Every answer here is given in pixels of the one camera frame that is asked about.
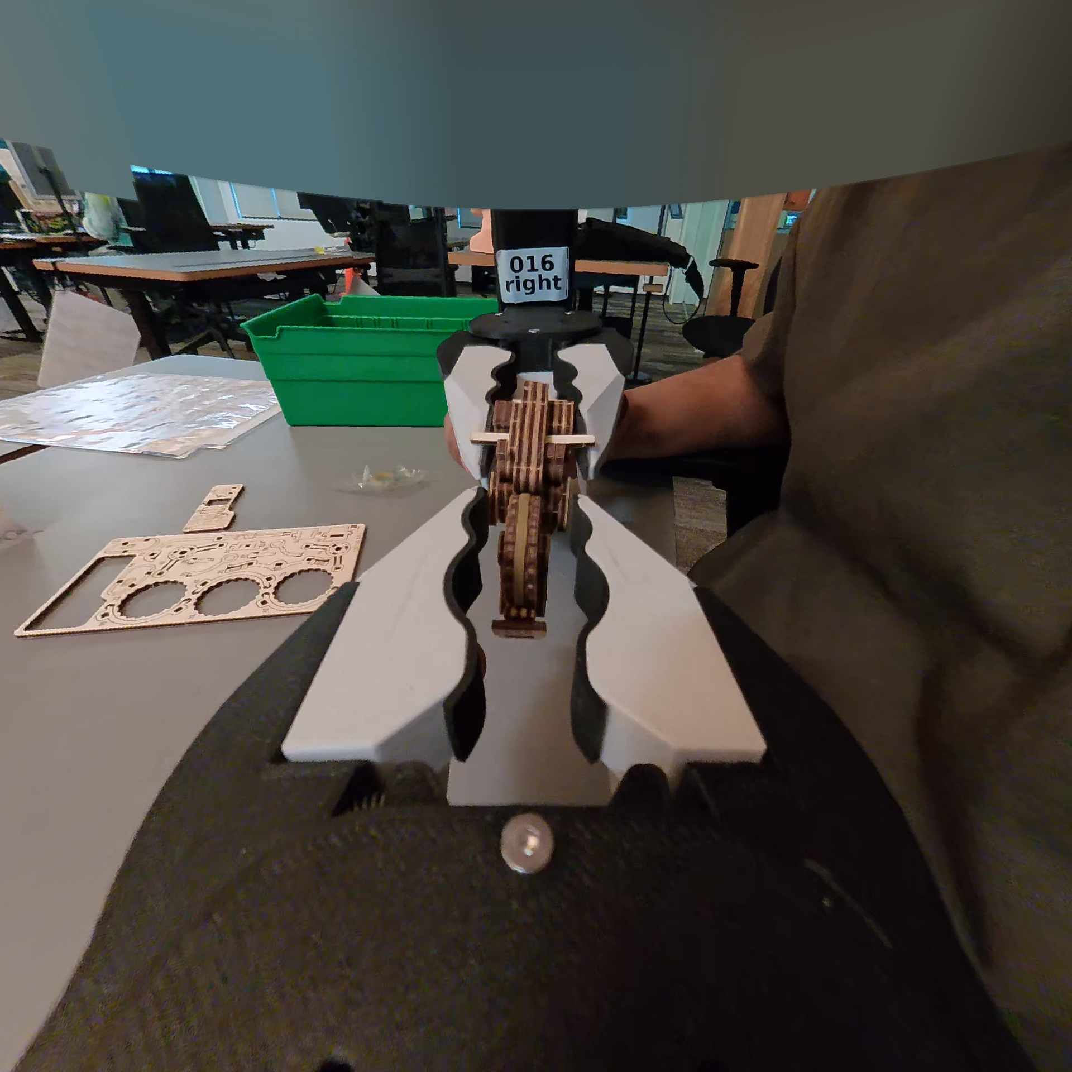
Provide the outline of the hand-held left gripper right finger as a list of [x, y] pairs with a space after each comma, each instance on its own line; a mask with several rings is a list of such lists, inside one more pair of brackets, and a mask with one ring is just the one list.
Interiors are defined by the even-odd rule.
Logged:
[[766, 743], [696, 590], [587, 495], [574, 504], [574, 740], [616, 779], [651, 765], [756, 763]]

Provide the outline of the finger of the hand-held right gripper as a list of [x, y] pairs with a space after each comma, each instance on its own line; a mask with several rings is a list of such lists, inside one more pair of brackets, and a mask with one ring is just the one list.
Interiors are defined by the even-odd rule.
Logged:
[[625, 376], [606, 341], [579, 342], [553, 359], [556, 400], [572, 405], [566, 432], [575, 442], [580, 479], [593, 479], [605, 460], [621, 410]]
[[[444, 390], [447, 412], [451, 414], [455, 425], [461, 425], [464, 418], [468, 418], [475, 425], [474, 432], [489, 429], [494, 398], [501, 390], [498, 372], [503, 368], [509, 370], [513, 360], [511, 349], [488, 343], [444, 345]], [[486, 447], [481, 446], [482, 480], [479, 483], [487, 489], [489, 478], [486, 475]]]

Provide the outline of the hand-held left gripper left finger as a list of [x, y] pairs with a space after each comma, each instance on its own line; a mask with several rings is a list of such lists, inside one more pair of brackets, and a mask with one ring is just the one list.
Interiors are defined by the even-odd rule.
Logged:
[[282, 743], [289, 761], [468, 759], [487, 711], [467, 613], [488, 528], [477, 486], [361, 575]]

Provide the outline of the wooden motorcycle model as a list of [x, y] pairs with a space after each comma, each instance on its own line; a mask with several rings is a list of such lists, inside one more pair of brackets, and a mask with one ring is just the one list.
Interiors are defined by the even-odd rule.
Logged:
[[578, 431], [574, 402], [555, 398], [547, 382], [526, 381], [515, 399], [491, 406], [488, 427], [471, 442], [489, 459], [489, 518], [502, 528], [493, 632], [542, 637], [552, 536], [566, 528], [578, 453], [595, 438]]

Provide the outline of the person's right forearm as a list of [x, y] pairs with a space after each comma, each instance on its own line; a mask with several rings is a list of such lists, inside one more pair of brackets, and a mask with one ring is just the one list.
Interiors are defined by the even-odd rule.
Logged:
[[611, 461], [789, 442], [781, 407], [759, 388], [740, 354], [625, 391], [622, 403]]

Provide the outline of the grey desk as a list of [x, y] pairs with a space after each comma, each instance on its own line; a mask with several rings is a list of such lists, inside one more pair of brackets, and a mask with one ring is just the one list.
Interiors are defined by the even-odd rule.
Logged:
[[[410, 495], [337, 485], [419, 467]], [[3, 503], [6, 1070], [630, 1070], [672, 1064], [681, 953], [655, 881], [695, 831], [640, 765], [574, 740], [585, 619], [552, 539], [548, 632], [495, 636], [498, 537], [468, 610], [487, 701], [465, 761], [289, 761], [282, 743], [362, 574], [461, 493], [443, 427], [292, 427], [150, 459], [48, 447]], [[170, 535], [212, 486], [244, 530], [363, 524], [357, 574], [285, 617], [14, 630], [114, 539]], [[647, 967], [647, 956], [656, 961]]]

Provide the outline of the long brown-edged office desk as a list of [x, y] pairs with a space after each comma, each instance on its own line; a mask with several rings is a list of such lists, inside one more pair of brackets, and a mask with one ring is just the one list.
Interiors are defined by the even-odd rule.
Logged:
[[168, 293], [183, 302], [217, 304], [307, 291], [324, 296], [339, 271], [366, 271], [373, 262], [372, 255], [344, 248], [324, 253], [299, 248], [48, 256], [32, 264], [50, 276], [119, 291], [140, 330], [143, 346], [157, 359], [169, 356], [172, 349], [163, 323], [150, 304], [151, 294]]

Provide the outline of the person's right hand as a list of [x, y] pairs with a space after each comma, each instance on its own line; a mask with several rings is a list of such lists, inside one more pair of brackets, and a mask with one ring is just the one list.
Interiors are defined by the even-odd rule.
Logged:
[[444, 434], [448, 452], [461, 468], [475, 481], [480, 482], [483, 447], [473, 443], [472, 433], [475, 430], [475, 425], [468, 418], [464, 418], [461, 425], [455, 425], [450, 413], [445, 417]]

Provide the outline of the wooden sheet with round holes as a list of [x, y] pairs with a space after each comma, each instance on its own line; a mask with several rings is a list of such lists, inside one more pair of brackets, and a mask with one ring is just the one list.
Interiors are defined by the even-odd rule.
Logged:
[[[317, 610], [355, 574], [366, 535], [363, 524], [306, 528], [260, 528], [239, 532], [151, 535], [111, 540], [59, 591], [31, 614], [13, 635], [18, 638], [77, 636], [165, 626], [241, 622], [308, 614]], [[99, 562], [130, 559], [100, 595], [100, 607], [84, 624], [41, 628], [54, 607]], [[328, 585], [303, 602], [280, 599], [292, 577], [321, 572]], [[209, 592], [233, 582], [248, 582], [256, 593], [227, 613], [205, 614]], [[182, 595], [154, 614], [133, 615], [126, 605], [142, 591], [177, 584]]]

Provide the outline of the green plastic bin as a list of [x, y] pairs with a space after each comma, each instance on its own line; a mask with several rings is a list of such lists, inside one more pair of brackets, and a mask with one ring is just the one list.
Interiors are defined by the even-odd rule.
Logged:
[[440, 427], [440, 343], [497, 310], [481, 297], [311, 295], [243, 328], [288, 425]]

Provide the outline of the small clear plastic bag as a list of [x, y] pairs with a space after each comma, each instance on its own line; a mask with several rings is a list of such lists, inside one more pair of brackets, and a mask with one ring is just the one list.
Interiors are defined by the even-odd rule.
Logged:
[[337, 490], [349, 494], [374, 496], [404, 496], [429, 483], [429, 474], [419, 467], [394, 465], [375, 471], [366, 465], [361, 473], [354, 473], [337, 485]]

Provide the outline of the black bag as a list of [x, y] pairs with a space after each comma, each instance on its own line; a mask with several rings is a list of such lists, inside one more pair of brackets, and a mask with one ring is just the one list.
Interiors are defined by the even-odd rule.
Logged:
[[579, 224], [576, 253], [579, 260], [662, 262], [682, 269], [693, 260], [688, 249], [670, 238], [592, 217]]

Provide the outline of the black high-back office chair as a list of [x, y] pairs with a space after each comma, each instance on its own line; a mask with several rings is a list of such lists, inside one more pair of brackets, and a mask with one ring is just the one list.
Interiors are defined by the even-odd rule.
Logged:
[[457, 296], [442, 207], [372, 205], [375, 288], [384, 296]]
[[219, 240], [188, 176], [135, 170], [133, 184], [142, 210], [142, 232], [135, 234], [142, 252], [218, 251]]

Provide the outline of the wooden column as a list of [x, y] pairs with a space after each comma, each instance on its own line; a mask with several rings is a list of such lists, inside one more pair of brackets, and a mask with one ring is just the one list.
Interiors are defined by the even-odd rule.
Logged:
[[738, 315], [757, 318], [762, 314], [770, 276], [796, 221], [793, 214], [806, 209], [812, 195], [813, 190], [801, 190], [741, 200], [734, 227], [724, 234], [723, 248], [714, 255], [757, 264], [743, 278]]

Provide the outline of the small wooden panel piece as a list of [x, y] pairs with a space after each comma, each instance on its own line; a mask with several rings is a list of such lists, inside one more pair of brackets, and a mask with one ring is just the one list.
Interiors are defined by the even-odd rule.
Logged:
[[215, 485], [210, 488], [195, 512], [183, 525], [182, 533], [197, 534], [229, 528], [236, 516], [234, 503], [243, 489], [245, 489], [243, 483]]

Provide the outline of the black computer monitor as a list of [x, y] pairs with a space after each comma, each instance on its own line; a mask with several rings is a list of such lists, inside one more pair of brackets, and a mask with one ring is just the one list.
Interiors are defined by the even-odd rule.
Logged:
[[311, 211], [329, 234], [363, 234], [372, 223], [373, 203], [349, 197], [297, 193], [299, 206]]

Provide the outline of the person in olive shirt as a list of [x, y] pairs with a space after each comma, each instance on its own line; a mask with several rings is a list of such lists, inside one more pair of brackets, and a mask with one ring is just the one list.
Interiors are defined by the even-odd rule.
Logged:
[[1040, 1070], [1070, 1070], [1070, 144], [820, 191], [753, 378], [773, 513], [697, 564], [913, 828]]

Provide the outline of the shiny plastic document sleeve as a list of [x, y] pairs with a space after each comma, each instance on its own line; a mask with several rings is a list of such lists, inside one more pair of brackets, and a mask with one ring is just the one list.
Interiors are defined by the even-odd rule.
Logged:
[[130, 372], [1, 403], [1, 440], [185, 459], [223, 449], [281, 413], [269, 382]]

